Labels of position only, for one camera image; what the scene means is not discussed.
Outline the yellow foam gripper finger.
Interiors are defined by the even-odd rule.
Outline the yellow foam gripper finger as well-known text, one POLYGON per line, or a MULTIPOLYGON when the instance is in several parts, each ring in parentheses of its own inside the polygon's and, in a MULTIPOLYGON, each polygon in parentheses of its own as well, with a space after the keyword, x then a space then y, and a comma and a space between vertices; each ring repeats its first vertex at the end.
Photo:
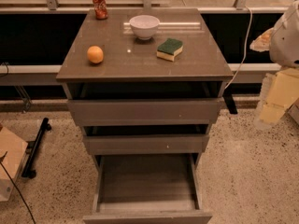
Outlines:
POLYGON ((255 127, 258 130, 273 127, 298 99, 298 69, 287 68, 274 75, 266 74, 255 110, 255 127))
POLYGON ((269 28, 261 35, 259 35, 255 40, 251 42, 249 48, 253 51, 264 52, 270 49, 271 35, 273 29, 269 28))

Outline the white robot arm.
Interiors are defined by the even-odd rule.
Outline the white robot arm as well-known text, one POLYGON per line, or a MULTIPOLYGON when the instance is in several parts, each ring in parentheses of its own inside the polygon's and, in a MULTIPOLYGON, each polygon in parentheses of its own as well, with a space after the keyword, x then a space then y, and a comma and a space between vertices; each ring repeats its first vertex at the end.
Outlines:
POLYGON ((299 0, 249 47, 268 50, 270 60, 281 66, 274 75, 265 75, 255 111, 254 125, 266 130, 276 125, 299 98, 299 0))

